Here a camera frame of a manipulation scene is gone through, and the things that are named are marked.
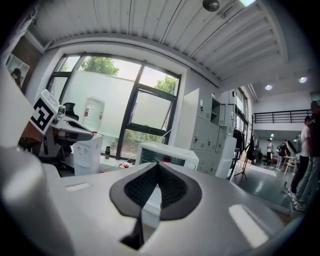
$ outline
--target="person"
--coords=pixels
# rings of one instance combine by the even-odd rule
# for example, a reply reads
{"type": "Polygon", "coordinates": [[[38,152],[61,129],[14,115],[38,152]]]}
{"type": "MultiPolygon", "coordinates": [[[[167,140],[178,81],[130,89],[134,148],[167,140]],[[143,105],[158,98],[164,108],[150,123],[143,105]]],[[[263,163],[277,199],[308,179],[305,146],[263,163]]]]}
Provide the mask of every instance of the person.
{"type": "Polygon", "coordinates": [[[271,151],[272,151],[271,139],[268,139],[268,144],[266,146],[266,164],[269,166],[271,161],[271,151]]]}
{"type": "Polygon", "coordinates": [[[15,81],[16,85],[21,90],[21,70],[19,68],[15,68],[11,73],[11,77],[15,81]]]}
{"type": "Polygon", "coordinates": [[[309,156],[310,156],[310,129],[308,127],[309,122],[310,122],[310,116],[306,116],[304,119],[304,127],[301,131],[301,152],[300,152],[300,166],[296,174],[294,175],[292,182],[291,182],[291,188],[289,190],[289,197],[294,198],[297,193],[297,186],[303,176],[306,173],[306,170],[308,168],[308,163],[309,163],[309,156]]]}
{"type": "Polygon", "coordinates": [[[311,102],[312,116],[309,121],[310,131],[310,157],[306,172],[300,181],[300,187],[295,194],[294,208],[304,211],[312,202],[317,189],[320,172],[320,107],[316,101],[311,102]]]}
{"type": "Polygon", "coordinates": [[[278,153],[278,162],[276,163],[276,167],[275,167],[275,169],[277,171],[281,171],[282,170],[281,169],[281,165],[283,163],[283,160],[284,160],[285,156],[286,157],[288,156],[288,148],[287,148],[287,140],[286,139],[280,145],[280,150],[279,150],[279,153],[278,153]]]}

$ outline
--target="black mesh panel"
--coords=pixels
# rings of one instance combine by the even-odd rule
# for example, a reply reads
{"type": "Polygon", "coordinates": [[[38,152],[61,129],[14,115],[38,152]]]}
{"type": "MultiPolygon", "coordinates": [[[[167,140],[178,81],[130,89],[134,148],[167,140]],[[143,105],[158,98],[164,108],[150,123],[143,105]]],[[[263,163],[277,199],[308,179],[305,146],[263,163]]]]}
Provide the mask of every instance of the black mesh panel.
{"type": "Polygon", "coordinates": [[[163,209],[179,201],[187,193],[186,183],[162,166],[158,167],[157,176],[163,209]]]}
{"type": "Polygon", "coordinates": [[[143,208],[157,185],[157,168],[152,168],[124,187],[124,193],[143,208]]]}

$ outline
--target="window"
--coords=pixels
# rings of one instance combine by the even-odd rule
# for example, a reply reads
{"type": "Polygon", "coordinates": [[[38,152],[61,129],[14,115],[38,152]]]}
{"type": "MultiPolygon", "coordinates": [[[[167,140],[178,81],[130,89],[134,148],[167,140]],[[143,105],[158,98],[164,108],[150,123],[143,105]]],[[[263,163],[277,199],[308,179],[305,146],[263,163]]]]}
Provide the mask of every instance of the window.
{"type": "Polygon", "coordinates": [[[177,95],[178,79],[150,67],[143,69],[139,83],[150,86],[168,94],[177,95]]]}
{"type": "Polygon", "coordinates": [[[167,99],[139,91],[130,123],[166,130],[171,105],[172,102],[167,99]]]}
{"type": "Polygon", "coordinates": [[[126,129],[122,144],[121,156],[124,158],[136,158],[138,153],[138,145],[143,142],[158,142],[165,143],[164,137],[150,133],[126,129]]]}
{"type": "Polygon", "coordinates": [[[83,124],[90,97],[105,102],[101,126],[101,152],[135,158],[141,142],[168,143],[179,76],[136,59],[108,54],[64,56],[47,89],[60,104],[75,103],[83,124]]]}
{"type": "Polygon", "coordinates": [[[80,59],[80,56],[65,57],[62,63],[60,64],[58,71],[71,72],[79,59],[80,59]]]}

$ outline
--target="gray floor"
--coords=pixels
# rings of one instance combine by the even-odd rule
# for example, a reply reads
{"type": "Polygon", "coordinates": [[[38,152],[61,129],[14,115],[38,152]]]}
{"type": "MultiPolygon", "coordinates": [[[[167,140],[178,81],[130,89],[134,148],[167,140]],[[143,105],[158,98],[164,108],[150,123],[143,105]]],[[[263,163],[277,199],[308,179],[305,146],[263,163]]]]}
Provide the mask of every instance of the gray floor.
{"type": "Polygon", "coordinates": [[[243,177],[241,181],[241,174],[235,176],[235,174],[240,172],[242,172],[242,168],[240,167],[240,164],[237,163],[230,181],[237,184],[248,193],[256,195],[264,201],[278,206],[273,207],[278,211],[288,213],[288,210],[291,210],[291,198],[284,193],[285,182],[286,186],[290,187],[293,179],[293,174],[291,172],[287,172],[284,175],[283,171],[276,171],[274,168],[266,167],[264,165],[250,165],[249,163],[247,163],[245,169],[247,179],[243,177]]]}

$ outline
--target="small bottle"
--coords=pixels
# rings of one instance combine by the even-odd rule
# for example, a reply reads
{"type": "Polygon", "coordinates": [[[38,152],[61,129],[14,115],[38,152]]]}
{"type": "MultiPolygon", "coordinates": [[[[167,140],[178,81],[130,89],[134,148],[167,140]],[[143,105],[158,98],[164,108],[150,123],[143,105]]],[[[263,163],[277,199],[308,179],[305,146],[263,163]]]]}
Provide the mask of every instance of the small bottle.
{"type": "Polygon", "coordinates": [[[110,157],[110,146],[105,147],[104,158],[109,159],[110,157]]]}

